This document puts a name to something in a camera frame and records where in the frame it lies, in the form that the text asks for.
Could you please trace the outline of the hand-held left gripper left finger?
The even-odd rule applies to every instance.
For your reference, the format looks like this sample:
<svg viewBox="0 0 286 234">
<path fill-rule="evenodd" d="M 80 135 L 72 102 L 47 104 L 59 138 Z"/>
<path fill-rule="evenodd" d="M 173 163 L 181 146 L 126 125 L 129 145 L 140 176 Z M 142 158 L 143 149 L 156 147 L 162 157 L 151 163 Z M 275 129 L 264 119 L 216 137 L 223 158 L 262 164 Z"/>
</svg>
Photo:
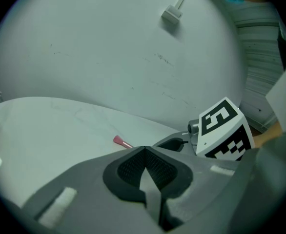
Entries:
<svg viewBox="0 0 286 234">
<path fill-rule="evenodd" d="M 23 211 L 53 234 L 161 234 L 140 190 L 152 147 L 123 150 L 78 163 L 30 196 Z"/>
</svg>

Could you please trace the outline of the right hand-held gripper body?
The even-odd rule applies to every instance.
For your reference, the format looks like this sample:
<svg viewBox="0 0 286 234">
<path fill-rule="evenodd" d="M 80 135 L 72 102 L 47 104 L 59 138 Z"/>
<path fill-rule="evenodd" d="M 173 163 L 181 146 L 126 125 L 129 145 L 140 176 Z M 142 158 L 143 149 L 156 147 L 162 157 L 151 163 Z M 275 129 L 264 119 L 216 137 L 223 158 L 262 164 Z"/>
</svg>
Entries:
<svg viewBox="0 0 286 234">
<path fill-rule="evenodd" d="M 225 97 L 189 121 L 186 132 L 171 134 L 154 145 L 182 154 L 239 161 L 255 142 L 244 114 Z"/>
</svg>

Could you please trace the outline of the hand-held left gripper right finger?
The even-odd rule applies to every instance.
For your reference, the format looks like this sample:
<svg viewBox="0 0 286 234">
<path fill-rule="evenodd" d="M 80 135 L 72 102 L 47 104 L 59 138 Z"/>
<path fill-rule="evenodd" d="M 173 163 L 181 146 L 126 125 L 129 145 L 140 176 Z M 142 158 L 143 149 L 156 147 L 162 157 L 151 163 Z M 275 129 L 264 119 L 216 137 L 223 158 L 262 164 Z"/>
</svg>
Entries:
<svg viewBox="0 0 286 234">
<path fill-rule="evenodd" d="M 175 229 L 202 211 L 221 192 L 238 168 L 237 161 L 144 151 L 151 177 L 146 209 L 164 231 Z"/>
</svg>

